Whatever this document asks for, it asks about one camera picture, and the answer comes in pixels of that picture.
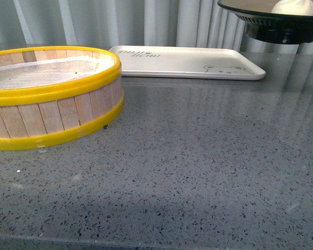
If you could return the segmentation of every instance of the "black plate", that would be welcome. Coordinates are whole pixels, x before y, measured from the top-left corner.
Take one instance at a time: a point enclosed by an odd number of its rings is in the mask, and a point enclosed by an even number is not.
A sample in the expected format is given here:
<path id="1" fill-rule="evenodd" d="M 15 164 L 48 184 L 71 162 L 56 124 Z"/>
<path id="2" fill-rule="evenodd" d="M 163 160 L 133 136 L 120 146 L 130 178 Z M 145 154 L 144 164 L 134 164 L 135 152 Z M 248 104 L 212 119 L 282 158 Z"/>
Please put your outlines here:
<path id="1" fill-rule="evenodd" d="M 313 16 L 261 12 L 271 11 L 276 2 L 260 1 L 255 5 L 255 0 L 219 0 L 218 5 L 244 20 L 245 32 L 251 38 L 278 44 L 313 42 Z"/>

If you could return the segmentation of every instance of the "cartoon bear drawing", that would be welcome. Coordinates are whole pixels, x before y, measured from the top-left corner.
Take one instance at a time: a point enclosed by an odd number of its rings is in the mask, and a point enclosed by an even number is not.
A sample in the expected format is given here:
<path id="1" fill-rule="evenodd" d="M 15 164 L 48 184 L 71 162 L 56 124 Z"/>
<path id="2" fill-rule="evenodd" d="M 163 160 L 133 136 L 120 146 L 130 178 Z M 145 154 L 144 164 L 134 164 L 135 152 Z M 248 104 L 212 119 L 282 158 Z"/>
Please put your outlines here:
<path id="1" fill-rule="evenodd" d="M 226 74 L 253 74 L 246 70 L 244 67 L 231 66 L 231 67 L 216 67 L 212 65 L 205 65 L 205 73 L 226 73 Z"/>

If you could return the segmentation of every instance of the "white cloth liner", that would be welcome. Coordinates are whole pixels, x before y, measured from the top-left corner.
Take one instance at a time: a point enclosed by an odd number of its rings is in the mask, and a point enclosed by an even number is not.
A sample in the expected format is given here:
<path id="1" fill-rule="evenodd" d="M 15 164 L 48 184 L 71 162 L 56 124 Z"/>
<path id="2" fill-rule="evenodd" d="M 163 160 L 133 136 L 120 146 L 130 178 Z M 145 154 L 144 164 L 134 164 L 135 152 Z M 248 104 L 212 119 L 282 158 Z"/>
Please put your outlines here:
<path id="1" fill-rule="evenodd" d="M 58 84 L 100 73 L 114 63 L 109 59 L 77 56 L 0 67 L 0 90 Z"/>

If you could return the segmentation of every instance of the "rectangular tray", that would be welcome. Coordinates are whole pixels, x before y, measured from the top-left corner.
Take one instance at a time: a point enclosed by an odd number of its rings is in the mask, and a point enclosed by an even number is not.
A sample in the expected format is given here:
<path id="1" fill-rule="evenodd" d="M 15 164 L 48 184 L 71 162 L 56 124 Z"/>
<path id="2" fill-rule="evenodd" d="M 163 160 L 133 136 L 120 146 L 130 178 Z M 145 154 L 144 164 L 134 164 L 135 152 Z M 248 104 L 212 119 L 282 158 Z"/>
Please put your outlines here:
<path id="1" fill-rule="evenodd" d="M 121 59 L 123 76 L 259 80 L 266 74 L 231 49 L 115 46 L 110 51 Z"/>

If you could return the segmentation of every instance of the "yellow plastic rim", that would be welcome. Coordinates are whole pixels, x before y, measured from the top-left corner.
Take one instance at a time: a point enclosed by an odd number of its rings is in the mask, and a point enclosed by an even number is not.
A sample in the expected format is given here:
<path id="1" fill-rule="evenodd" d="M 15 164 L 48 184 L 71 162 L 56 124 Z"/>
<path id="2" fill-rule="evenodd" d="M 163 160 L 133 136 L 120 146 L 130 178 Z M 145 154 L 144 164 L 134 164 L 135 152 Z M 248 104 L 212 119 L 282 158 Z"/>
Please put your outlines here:
<path id="1" fill-rule="evenodd" d="M 22 138 L 0 138 L 0 150 L 12 151 L 44 148 L 79 139 L 99 130 L 113 121 L 119 113 L 121 113 L 123 104 L 124 95 L 122 95 L 122 99 L 119 103 L 105 115 L 79 127 L 62 132 Z"/>
<path id="2" fill-rule="evenodd" d="M 107 54 L 114 58 L 114 65 L 100 73 L 73 81 L 67 81 L 63 83 L 57 83 L 46 86 L 0 90 L 0 106 L 42 103 L 72 97 L 103 87 L 108 83 L 111 83 L 121 75 L 122 65 L 121 61 L 119 60 L 119 57 L 112 52 L 98 48 L 89 48 L 80 46 L 31 47 L 0 51 L 0 55 L 21 53 L 27 51 L 43 51 L 51 49 L 81 50 Z"/>

